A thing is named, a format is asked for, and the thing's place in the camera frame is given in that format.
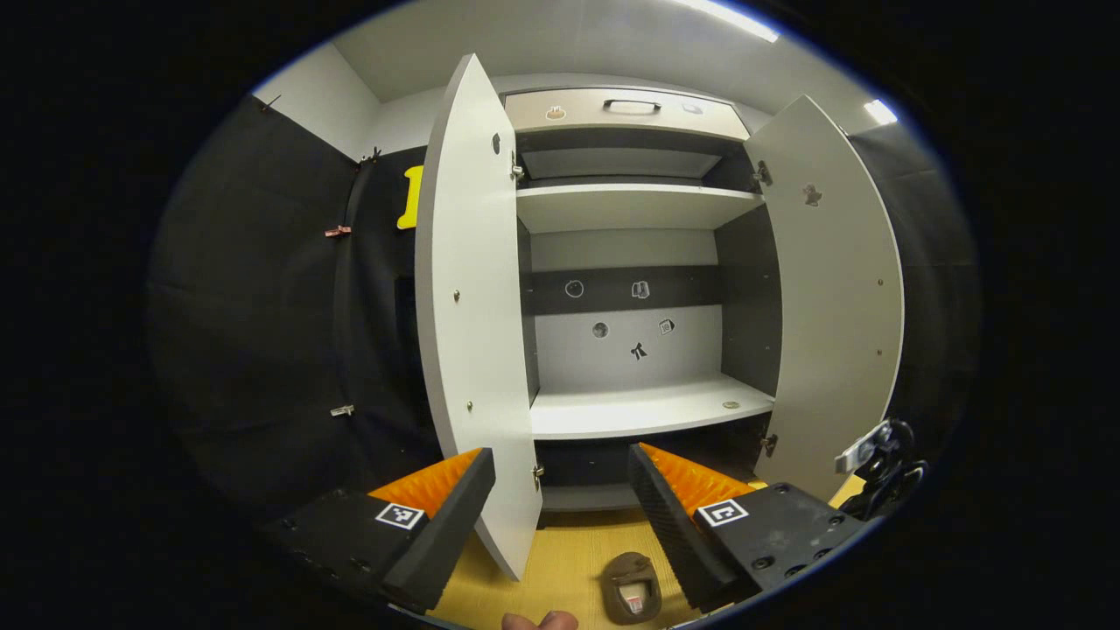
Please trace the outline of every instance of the drawer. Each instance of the drawer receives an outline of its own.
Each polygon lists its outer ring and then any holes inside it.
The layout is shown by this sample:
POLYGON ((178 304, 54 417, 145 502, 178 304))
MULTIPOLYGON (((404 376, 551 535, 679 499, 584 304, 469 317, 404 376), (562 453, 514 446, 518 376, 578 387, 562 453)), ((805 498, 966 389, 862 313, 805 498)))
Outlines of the drawer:
POLYGON ((731 105, 672 92, 618 87, 522 92, 506 95, 505 113, 515 131, 615 127, 683 131, 738 141, 749 137, 731 105))

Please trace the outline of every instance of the human hand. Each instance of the human hand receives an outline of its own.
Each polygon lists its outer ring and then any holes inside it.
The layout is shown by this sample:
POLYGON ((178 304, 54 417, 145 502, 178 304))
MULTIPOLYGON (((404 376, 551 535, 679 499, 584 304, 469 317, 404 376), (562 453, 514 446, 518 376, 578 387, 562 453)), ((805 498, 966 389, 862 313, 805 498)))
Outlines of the human hand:
POLYGON ((502 630, 576 630, 577 628, 579 628, 579 621, 576 617, 562 610, 554 610, 545 614, 540 626, 512 612, 505 613, 505 617, 502 618, 502 630))

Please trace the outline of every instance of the wooden floor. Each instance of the wooden floor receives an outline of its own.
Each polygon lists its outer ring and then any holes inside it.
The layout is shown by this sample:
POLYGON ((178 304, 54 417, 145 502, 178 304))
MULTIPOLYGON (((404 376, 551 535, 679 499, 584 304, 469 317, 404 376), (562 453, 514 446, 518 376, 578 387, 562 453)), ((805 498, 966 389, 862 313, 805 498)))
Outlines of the wooden floor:
MULTIPOLYGON (((853 479, 830 501, 833 507, 859 492, 862 483, 853 479)), ((762 481, 753 481, 750 485, 766 487, 762 481)), ((506 612, 539 622, 550 610, 575 614, 581 630, 659 630, 700 617, 700 611, 690 609, 684 600, 641 510, 553 515, 549 527, 533 538, 529 566, 521 582, 506 578, 472 534, 439 606, 428 614, 475 630, 498 630, 506 612), (661 613, 634 626, 617 626, 607 619, 598 581, 607 563, 625 552, 648 556, 661 582, 661 613)))

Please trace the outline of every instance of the ceiling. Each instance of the ceiling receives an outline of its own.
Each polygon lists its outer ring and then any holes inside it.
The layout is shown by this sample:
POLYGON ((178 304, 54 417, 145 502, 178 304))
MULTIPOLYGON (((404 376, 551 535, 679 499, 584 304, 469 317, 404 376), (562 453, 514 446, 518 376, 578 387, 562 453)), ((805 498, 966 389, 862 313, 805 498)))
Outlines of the ceiling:
POLYGON ((671 0, 418 0, 334 44, 382 102, 446 85, 476 53, 492 76, 632 76, 771 114, 809 94, 849 132, 875 126, 875 96, 790 37, 771 44, 671 0))

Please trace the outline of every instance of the open cabinet door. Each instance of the open cabinet door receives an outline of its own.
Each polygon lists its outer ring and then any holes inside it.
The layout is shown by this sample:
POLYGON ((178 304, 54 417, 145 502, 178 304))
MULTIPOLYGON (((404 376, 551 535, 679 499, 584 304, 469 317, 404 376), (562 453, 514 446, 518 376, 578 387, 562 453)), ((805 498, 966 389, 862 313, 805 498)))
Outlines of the open cabinet door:
POLYGON ((476 530, 513 580, 541 511, 521 328, 513 126, 474 55, 459 62, 424 156, 417 325, 436 434, 450 457, 494 451, 476 530))
POLYGON ((894 230, 871 176, 809 96, 746 141, 782 278, 782 361, 755 473, 828 501, 833 458, 883 420, 898 372, 903 279, 894 230))

